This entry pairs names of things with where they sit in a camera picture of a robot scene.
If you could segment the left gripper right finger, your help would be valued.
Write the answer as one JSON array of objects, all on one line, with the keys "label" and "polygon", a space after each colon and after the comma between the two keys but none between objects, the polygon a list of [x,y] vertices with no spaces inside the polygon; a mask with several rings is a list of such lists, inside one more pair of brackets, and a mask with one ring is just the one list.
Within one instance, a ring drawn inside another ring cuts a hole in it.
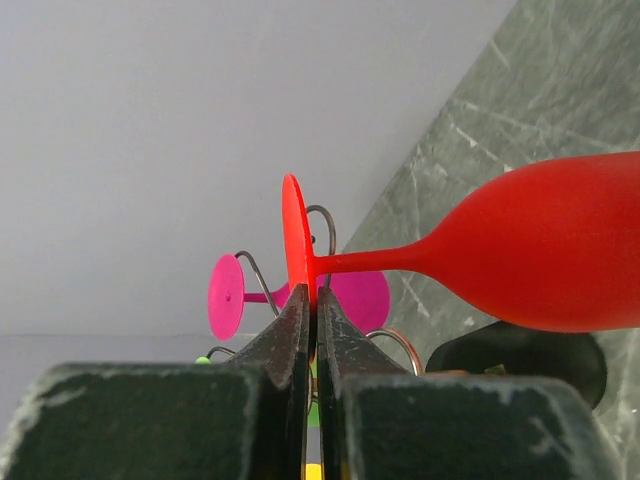
[{"label": "left gripper right finger", "polygon": [[616,479],[590,408],[543,377],[413,374],[317,297],[328,479]]}]

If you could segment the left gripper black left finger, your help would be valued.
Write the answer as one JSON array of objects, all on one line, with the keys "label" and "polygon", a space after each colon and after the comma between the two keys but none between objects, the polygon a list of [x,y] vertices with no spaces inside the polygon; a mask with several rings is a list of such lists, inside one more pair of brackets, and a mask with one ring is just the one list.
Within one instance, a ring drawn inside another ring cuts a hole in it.
[{"label": "left gripper black left finger", "polygon": [[30,386],[1,448],[5,479],[301,479],[311,308],[210,365],[66,363]]}]

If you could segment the green plastic wine glass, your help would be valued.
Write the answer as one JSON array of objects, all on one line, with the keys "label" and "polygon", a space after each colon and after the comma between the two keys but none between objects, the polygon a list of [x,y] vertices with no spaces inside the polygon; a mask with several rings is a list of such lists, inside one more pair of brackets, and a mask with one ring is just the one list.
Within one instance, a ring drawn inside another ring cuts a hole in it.
[{"label": "green plastic wine glass", "polygon": [[310,380],[311,380],[312,395],[311,395],[311,401],[309,403],[308,418],[307,418],[307,426],[309,428],[316,428],[320,426],[316,375],[317,375],[316,362],[313,362],[310,366]]}]

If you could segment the orange plastic wine glass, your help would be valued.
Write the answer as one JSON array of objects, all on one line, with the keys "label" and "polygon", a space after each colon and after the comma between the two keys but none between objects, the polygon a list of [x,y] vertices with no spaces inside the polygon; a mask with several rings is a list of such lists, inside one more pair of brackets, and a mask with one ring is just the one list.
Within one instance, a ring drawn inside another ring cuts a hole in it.
[{"label": "orange plastic wine glass", "polygon": [[323,480],[323,466],[318,463],[307,463],[305,467],[305,480]]}]

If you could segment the pink plastic wine glass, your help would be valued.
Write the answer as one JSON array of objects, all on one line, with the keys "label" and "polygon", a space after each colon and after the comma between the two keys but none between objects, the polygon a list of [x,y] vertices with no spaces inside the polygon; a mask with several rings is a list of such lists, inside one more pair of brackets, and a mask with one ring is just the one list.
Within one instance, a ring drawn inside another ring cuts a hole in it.
[{"label": "pink plastic wine glass", "polygon": [[[383,273],[332,274],[329,286],[348,319],[362,332],[384,326],[390,312],[391,293]],[[246,291],[244,272],[236,255],[225,254],[218,259],[207,294],[209,325],[218,340],[227,341],[236,334],[247,303],[268,302],[265,293]]]}]

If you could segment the red plastic wine glass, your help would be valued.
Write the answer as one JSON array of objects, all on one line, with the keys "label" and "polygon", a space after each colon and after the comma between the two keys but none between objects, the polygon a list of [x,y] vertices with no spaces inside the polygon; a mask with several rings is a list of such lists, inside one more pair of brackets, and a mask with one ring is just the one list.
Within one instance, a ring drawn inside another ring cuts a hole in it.
[{"label": "red plastic wine glass", "polygon": [[318,256],[297,179],[281,211],[291,286],[320,275],[403,270],[480,311],[563,333],[639,324],[639,155],[540,161],[466,196],[424,238],[398,248]]}]

